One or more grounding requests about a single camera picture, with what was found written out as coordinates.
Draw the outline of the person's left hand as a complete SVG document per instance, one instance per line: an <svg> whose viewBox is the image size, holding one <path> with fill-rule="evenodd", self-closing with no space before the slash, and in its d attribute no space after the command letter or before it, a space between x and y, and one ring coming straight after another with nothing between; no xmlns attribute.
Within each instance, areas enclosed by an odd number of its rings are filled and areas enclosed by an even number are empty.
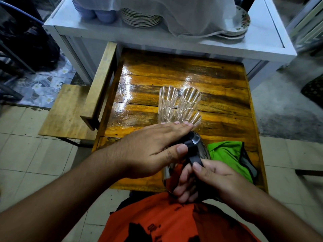
<svg viewBox="0 0 323 242"><path fill-rule="evenodd" d="M138 179L152 176L161 169L151 168L153 144L170 147L188 134L193 125L184 122L160 123L146 126L128 134L117 142L116 161L121 164L125 178Z"/></svg>

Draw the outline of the steel kettle with black handle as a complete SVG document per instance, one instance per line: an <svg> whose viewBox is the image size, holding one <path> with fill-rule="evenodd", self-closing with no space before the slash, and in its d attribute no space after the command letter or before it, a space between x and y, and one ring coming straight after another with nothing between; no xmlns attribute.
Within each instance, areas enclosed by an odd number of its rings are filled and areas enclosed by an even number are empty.
<svg viewBox="0 0 323 242"><path fill-rule="evenodd" d="M188 147L188 152L183 160L178 163L171 163L162 170L163 184L167 192L175 198L174 189L178 186L180 175L186 165L192 165L197 162L202 167L204 166L201 159L211 159L208 149L202 141L200 135L194 131L180 138L178 141L171 143L170 146L177 144L185 144Z"/></svg>

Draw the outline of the person's right forearm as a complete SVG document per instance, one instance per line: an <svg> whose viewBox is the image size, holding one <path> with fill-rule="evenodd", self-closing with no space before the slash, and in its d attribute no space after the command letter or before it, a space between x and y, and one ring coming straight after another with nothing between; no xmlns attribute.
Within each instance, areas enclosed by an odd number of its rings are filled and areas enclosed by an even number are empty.
<svg viewBox="0 0 323 242"><path fill-rule="evenodd" d="M246 183L231 188L228 204L270 242L323 242L315 229L276 199Z"/></svg>

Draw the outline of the green cloth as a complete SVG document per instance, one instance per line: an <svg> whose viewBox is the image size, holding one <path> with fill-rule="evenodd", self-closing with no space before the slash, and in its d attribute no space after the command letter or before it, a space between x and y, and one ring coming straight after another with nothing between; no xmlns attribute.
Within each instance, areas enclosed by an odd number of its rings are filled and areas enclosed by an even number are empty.
<svg viewBox="0 0 323 242"><path fill-rule="evenodd" d="M251 162L242 141L223 141L207 145L211 160L221 161L255 184L258 176L256 167Z"/></svg>

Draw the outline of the clear ribbed drinking glass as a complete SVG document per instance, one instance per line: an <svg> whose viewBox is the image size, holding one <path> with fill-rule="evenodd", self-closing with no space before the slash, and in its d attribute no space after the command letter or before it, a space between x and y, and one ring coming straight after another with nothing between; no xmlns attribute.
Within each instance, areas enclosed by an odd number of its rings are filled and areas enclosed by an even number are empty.
<svg viewBox="0 0 323 242"><path fill-rule="evenodd" d="M178 112L182 113L188 108L195 108L197 103L201 100L201 92L195 87L188 87L183 90L179 100Z"/></svg>
<svg viewBox="0 0 323 242"><path fill-rule="evenodd" d="M179 114L174 108L163 108L158 114L158 123L174 123L179 121Z"/></svg>
<svg viewBox="0 0 323 242"><path fill-rule="evenodd" d="M195 130L201 123L202 117L198 110L194 108L185 109L179 118L180 122L188 122L193 125L193 130Z"/></svg>
<svg viewBox="0 0 323 242"><path fill-rule="evenodd" d="M164 108L173 108L177 98L178 90L175 87L170 85L161 87L159 90L158 114L160 114Z"/></svg>

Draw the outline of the orange shirt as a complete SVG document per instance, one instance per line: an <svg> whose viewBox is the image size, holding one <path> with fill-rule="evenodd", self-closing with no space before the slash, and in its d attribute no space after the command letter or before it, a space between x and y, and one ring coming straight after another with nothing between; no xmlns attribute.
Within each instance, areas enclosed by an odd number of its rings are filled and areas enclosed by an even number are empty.
<svg viewBox="0 0 323 242"><path fill-rule="evenodd" d="M113 212L98 242L260 242L220 208L181 204L168 193L129 197Z"/></svg>

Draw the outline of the wooden chair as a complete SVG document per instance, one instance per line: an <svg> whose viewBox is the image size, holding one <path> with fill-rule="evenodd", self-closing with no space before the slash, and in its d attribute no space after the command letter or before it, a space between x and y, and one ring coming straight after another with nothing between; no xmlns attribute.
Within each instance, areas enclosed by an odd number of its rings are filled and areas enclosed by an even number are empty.
<svg viewBox="0 0 323 242"><path fill-rule="evenodd" d="M109 41L90 86L63 85L38 134L92 148L99 116L117 69L117 44Z"/></svg>

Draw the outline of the dark patterned doormat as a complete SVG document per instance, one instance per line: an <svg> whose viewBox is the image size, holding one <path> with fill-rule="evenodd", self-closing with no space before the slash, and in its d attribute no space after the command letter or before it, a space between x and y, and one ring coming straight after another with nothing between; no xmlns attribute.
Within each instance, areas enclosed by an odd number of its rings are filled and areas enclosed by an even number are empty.
<svg viewBox="0 0 323 242"><path fill-rule="evenodd" d="M301 89L301 94L323 109L323 74L308 82Z"/></svg>

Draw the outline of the stack of white plates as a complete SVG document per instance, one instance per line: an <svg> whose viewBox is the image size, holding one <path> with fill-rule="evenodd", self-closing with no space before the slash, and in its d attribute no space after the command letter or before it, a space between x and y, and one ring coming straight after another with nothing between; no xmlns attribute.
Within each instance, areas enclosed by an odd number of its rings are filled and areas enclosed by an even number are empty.
<svg viewBox="0 0 323 242"><path fill-rule="evenodd" d="M150 28L158 25L162 21L162 16L159 15L145 15L128 8L121 9L122 20L136 28Z"/></svg>

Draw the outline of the white mesh cover cloth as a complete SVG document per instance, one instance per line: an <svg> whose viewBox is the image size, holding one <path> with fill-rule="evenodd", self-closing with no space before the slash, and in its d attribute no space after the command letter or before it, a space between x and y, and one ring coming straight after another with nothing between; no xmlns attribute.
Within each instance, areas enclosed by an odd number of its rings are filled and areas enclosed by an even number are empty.
<svg viewBox="0 0 323 242"><path fill-rule="evenodd" d="M174 36L209 36L226 30L237 9L234 0L76 0L91 10L131 9L145 15L163 17Z"/></svg>

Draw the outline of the white cabinet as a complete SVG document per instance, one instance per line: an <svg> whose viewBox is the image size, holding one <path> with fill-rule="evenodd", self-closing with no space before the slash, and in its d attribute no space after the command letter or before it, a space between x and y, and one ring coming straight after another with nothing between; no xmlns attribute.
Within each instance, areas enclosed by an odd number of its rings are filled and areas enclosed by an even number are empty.
<svg viewBox="0 0 323 242"><path fill-rule="evenodd" d="M142 29L121 18L113 24L85 20L72 0L62 0L43 27L85 84L92 83L107 42L112 41L118 44L118 57L123 48L132 48L241 62L253 90L297 53L272 0L255 0L248 14L251 24L242 40L188 40L174 37L163 23Z"/></svg>

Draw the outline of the floral floor mat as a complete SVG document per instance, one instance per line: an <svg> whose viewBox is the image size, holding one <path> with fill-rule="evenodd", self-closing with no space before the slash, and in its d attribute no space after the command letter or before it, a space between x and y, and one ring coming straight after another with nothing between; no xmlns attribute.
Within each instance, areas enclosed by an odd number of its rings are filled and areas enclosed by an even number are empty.
<svg viewBox="0 0 323 242"><path fill-rule="evenodd" d="M38 108L51 108L62 85L71 84L76 70L65 54L60 50L60 56L54 69L42 69L37 73L26 73L22 78L9 84L10 88L23 97L19 105Z"/></svg>

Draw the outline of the floral patterned plates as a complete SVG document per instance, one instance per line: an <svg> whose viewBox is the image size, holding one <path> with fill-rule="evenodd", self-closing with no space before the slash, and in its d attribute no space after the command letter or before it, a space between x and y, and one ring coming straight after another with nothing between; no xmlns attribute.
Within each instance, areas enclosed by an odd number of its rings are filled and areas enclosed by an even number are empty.
<svg viewBox="0 0 323 242"><path fill-rule="evenodd" d="M227 40L243 39L251 23L251 18L243 8L236 5L236 15L230 20L226 19L227 29L215 36Z"/></svg>

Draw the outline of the stack of blue bowls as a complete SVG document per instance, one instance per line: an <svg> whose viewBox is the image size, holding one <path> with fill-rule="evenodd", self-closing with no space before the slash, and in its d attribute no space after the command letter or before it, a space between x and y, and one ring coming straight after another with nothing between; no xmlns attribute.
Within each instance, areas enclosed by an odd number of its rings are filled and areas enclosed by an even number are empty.
<svg viewBox="0 0 323 242"><path fill-rule="evenodd" d="M92 20L97 18L103 23L112 24L117 20L116 11L102 11L102 10L91 10L81 6L77 0L71 0L75 9L85 20Z"/></svg>

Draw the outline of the metal window frame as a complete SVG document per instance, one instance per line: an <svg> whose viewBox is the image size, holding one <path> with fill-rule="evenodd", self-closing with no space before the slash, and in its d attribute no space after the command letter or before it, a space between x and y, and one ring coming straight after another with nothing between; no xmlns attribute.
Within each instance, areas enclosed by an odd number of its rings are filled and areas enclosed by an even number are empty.
<svg viewBox="0 0 323 242"><path fill-rule="evenodd" d="M286 30L297 53L323 56L323 0L306 0Z"/></svg>

